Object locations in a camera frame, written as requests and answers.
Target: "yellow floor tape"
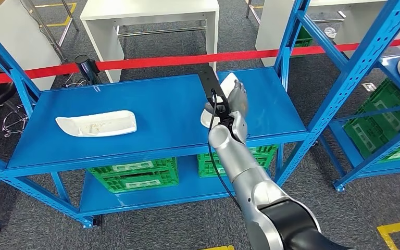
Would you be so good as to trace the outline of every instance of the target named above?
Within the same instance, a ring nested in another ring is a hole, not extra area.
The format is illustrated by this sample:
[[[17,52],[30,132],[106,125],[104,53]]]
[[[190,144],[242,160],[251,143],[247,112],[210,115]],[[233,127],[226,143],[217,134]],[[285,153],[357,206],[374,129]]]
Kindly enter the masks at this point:
[[[73,13],[74,10],[76,9],[77,3],[67,3],[67,5],[71,6],[70,12]],[[57,6],[64,6],[63,4],[46,4],[46,5],[36,5],[36,8],[43,8],[43,7],[57,7]],[[57,27],[57,26],[66,26],[68,25],[68,22],[70,21],[70,17],[68,16],[66,10],[64,10],[65,15],[67,15],[67,18],[63,23],[51,23],[47,24],[47,27]]]
[[[254,8],[254,9],[263,9],[263,5],[261,5],[261,6],[252,5],[252,8]]]
[[[389,224],[389,225],[384,225],[384,226],[379,226],[379,227],[377,227],[377,229],[378,229],[378,232],[381,234],[381,237],[384,239],[385,243],[387,244],[387,246],[390,248],[390,250],[398,250],[398,248],[396,247],[392,238],[390,237],[390,234],[400,232],[400,222],[394,223],[394,224]]]
[[[204,250],[234,250],[233,246],[219,246],[219,247],[213,247],[213,248],[208,248]]]

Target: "chair base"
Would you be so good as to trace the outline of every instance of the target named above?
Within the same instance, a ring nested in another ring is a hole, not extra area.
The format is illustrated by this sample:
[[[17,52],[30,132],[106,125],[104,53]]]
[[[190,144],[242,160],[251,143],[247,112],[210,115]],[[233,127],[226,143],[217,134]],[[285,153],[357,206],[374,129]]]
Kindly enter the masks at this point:
[[[13,104],[8,104],[7,102],[5,102],[5,104],[7,104],[7,106],[13,111],[8,113],[2,122],[2,131],[7,132],[4,135],[6,138],[10,137],[11,134],[22,133],[28,121],[28,116],[23,112],[23,105],[14,106]],[[12,117],[16,117],[16,121],[8,124],[9,118]]]

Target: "metal stool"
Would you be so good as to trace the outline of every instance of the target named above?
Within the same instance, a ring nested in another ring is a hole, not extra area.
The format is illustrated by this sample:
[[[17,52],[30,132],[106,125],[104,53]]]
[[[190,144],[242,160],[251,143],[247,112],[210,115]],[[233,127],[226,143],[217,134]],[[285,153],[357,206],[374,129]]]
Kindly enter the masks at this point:
[[[4,137],[9,137],[13,133],[21,133],[28,121],[28,116],[24,113],[22,105],[16,106],[10,102],[10,98],[15,93],[16,86],[12,82],[0,84],[0,105],[3,104],[12,110],[2,122],[2,130],[7,132]]]

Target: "blue metal shelf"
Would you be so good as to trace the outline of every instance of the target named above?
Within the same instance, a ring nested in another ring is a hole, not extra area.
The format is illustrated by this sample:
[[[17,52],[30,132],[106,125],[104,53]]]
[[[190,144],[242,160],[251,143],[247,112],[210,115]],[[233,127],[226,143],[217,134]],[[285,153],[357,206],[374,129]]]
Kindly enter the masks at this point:
[[[180,184],[155,189],[113,194],[87,172],[79,213],[85,216],[100,215],[229,196],[218,177],[198,176],[195,155],[178,157],[177,160]],[[234,194],[229,180],[227,178],[223,180]]]
[[[380,58],[376,67],[380,68],[390,80],[392,80],[395,85],[400,89],[400,75],[397,71],[397,63],[400,59],[400,56],[385,56]],[[376,113],[383,113],[386,110],[374,111],[374,112],[366,112],[364,114],[360,114],[361,116],[368,115],[376,115]],[[332,159],[336,170],[340,174],[340,179],[335,182],[335,189],[337,191],[343,191],[344,185],[359,178],[378,176],[382,174],[392,174],[392,173],[400,173],[400,160],[398,161],[389,161],[389,162],[379,162],[380,159],[388,155],[388,153],[392,152],[396,148],[400,146],[400,134],[398,134],[395,138],[391,139],[390,142],[386,143],[382,146],[377,152],[373,153],[367,159],[364,159],[362,155],[359,153],[353,141],[350,137],[345,133],[343,129],[344,123],[348,120],[349,117],[346,118],[338,118],[334,119],[329,123],[328,129],[332,132],[334,138],[336,139],[338,145],[342,149],[344,155],[346,156],[351,171],[346,173],[337,158],[332,153],[329,145],[324,140],[324,138],[320,137],[321,143],[324,148],[328,152],[330,158]]]
[[[272,68],[233,71],[245,83],[251,111],[248,146],[304,140],[307,130]],[[228,72],[219,72],[223,80]],[[122,164],[206,153],[200,123],[205,94],[197,75],[42,92],[5,170],[8,176]],[[137,131],[110,137],[73,137],[55,118],[130,110]]]
[[[355,168],[359,166],[365,159],[361,156],[355,144],[344,131],[343,124],[343,122],[331,122],[328,128],[333,137],[336,139],[336,142],[340,148],[343,150],[343,153],[349,161],[351,168]],[[389,173],[400,173],[400,160],[375,163],[369,166],[367,169],[364,169],[358,175],[358,177],[362,178]]]
[[[400,75],[396,67],[399,59],[400,55],[381,57],[377,62],[376,67],[381,69],[385,75],[400,89]]]

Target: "red rope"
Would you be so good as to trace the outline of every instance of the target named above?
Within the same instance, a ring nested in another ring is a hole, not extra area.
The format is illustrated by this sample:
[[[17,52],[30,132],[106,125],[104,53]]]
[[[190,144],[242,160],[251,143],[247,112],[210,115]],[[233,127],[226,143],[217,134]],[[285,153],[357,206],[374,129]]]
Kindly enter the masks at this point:
[[[339,51],[353,51],[358,47],[358,43],[340,44],[335,45]],[[390,46],[400,46],[400,39],[394,40]],[[320,46],[309,47],[296,47],[292,50],[293,56],[300,55],[314,55],[325,53]],[[197,56],[170,56],[170,57],[155,57],[155,58],[138,58],[116,61],[98,61],[97,67],[100,70],[109,69],[133,69],[133,68],[146,68],[146,67],[161,67],[161,66],[175,66],[175,65],[188,65],[188,64],[203,64],[213,61],[236,61],[236,60],[250,60],[266,57],[274,57],[278,55],[278,49],[271,49],[268,51],[238,51],[238,52],[225,52],[211,55],[197,55]],[[64,64],[59,66],[52,66],[40,69],[26,70],[25,73],[29,78],[41,78],[58,76],[61,74],[79,72],[76,64]],[[0,83],[7,83],[11,81],[7,74],[0,74]]]

